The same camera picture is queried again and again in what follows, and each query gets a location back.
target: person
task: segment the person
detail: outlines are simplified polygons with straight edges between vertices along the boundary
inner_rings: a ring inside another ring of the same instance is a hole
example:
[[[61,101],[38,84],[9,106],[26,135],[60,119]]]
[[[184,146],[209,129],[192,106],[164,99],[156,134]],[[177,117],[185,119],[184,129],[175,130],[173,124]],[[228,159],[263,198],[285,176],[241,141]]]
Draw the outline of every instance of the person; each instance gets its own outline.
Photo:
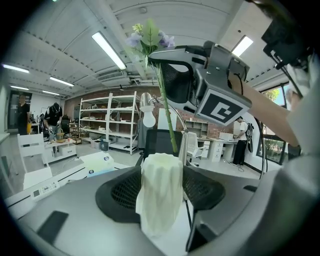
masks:
[[[233,165],[244,165],[245,161],[245,152],[246,152],[246,146],[247,146],[247,136],[246,131],[248,129],[248,123],[244,121],[243,117],[240,116],[236,120],[238,123],[240,123],[240,133],[239,135],[234,136],[235,139],[239,139],[235,152],[234,152],[234,158],[233,158]]]
[[[27,135],[27,125],[30,122],[30,105],[26,103],[25,95],[20,95],[19,103],[17,119],[18,133],[20,135]]]
[[[48,107],[44,115],[44,125],[53,136],[57,133],[57,127],[60,125],[62,120],[62,108],[58,103],[54,103]]]

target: metal shelving unit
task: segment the metal shelving unit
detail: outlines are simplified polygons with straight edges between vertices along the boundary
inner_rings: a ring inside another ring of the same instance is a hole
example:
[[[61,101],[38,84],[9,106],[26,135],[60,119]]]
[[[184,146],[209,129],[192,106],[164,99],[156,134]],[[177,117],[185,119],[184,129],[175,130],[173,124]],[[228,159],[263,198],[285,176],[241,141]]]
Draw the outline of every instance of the metal shelving unit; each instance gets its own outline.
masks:
[[[81,131],[102,134],[105,135],[105,138],[109,140],[109,136],[115,137],[115,141],[109,143],[109,148],[121,149],[129,151],[130,155],[132,152],[138,148],[138,135],[137,135],[137,122],[134,122],[135,115],[139,115],[140,112],[137,107],[137,102],[140,101],[140,98],[137,96],[137,92],[134,92],[134,95],[122,95],[122,96],[113,96],[112,93],[108,97],[92,98],[92,99],[81,99],[80,103],[80,112],[79,112],[79,127],[81,127],[82,122],[96,122],[105,124],[105,130],[97,129],[87,129],[80,128]],[[111,108],[112,103],[117,103],[116,107]],[[121,107],[122,103],[132,103],[130,107]],[[84,104],[90,104],[89,109],[82,109]],[[95,108],[92,109],[94,105],[103,105],[104,108]],[[83,118],[84,113],[105,113],[105,120],[95,120],[89,118]],[[116,113],[116,119],[114,121],[110,120],[110,115]],[[120,113],[131,113],[131,121],[121,121]],[[109,124],[116,124],[116,130],[110,131]],[[119,131],[120,125],[130,125],[130,133]]]

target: purple flower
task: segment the purple flower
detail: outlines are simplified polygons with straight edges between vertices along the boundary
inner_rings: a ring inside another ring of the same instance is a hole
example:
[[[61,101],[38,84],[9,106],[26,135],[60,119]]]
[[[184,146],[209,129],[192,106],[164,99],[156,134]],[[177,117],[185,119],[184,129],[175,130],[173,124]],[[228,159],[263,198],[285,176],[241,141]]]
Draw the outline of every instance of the purple flower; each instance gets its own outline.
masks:
[[[125,40],[125,43],[130,47],[136,47],[140,42],[142,36],[137,33],[132,33],[130,37]]]
[[[159,31],[159,34],[158,34],[161,39],[159,41],[160,45],[163,46],[163,47],[172,47],[172,46],[175,46],[175,37],[174,36],[171,36],[169,37],[168,35],[166,35],[163,31]]]

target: window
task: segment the window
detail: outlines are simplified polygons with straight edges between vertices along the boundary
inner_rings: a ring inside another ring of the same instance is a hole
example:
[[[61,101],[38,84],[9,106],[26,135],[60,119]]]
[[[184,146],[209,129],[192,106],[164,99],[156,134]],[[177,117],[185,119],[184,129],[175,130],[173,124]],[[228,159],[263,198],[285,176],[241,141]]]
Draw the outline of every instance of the window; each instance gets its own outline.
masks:
[[[274,103],[287,108],[288,102],[285,93],[288,90],[288,84],[280,84],[272,89],[262,91],[261,93],[272,100]],[[282,165],[288,160],[288,144],[279,138],[265,124],[261,123],[263,139],[265,143],[265,156],[268,160]],[[262,143],[259,141],[256,155],[262,157]]]

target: ceiling light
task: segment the ceiling light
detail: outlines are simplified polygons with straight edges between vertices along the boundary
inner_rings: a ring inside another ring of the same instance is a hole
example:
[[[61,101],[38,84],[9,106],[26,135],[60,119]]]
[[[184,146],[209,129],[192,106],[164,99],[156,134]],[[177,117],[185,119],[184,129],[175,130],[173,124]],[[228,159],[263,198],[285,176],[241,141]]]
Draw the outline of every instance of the ceiling light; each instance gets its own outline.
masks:
[[[55,92],[51,92],[51,91],[46,91],[46,90],[43,90],[42,92],[43,92],[43,93],[46,93],[46,94],[60,95],[59,93],[55,93]]]
[[[123,63],[123,61],[120,59],[115,50],[100,34],[100,32],[95,33],[92,36],[92,38],[105,51],[105,53],[108,54],[108,56],[113,60],[113,62],[119,67],[119,69],[125,70],[127,68],[127,66]]]
[[[19,86],[14,86],[14,85],[10,85],[10,87],[29,91],[29,88],[25,88],[25,87],[19,87]]]
[[[21,71],[21,72],[24,72],[24,73],[29,73],[29,70],[23,69],[23,68],[20,68],[20,67],[10,66],[10,65],[6,65],[6,64],[2,64],[2,66],[3,66],[5,69],[10,69],[10,70]]]
[[[252,41],[249,37],[247,37],[246,35],[240,40],[240,42],[238,42],[238,44],[235,46],[235,48],[233,49],[232,53],[235,56],[240,57],[241,54],[244,53],[244,51],[253,43],[254,41]]]
[[[62,80],[54,78],[52,76],[50,76],[50,80],[56,81],[58,83],[61,83],[61,84],[67,85],[67,86],[71,86],[71,87],[74,86],[72,83],[62,81]]]

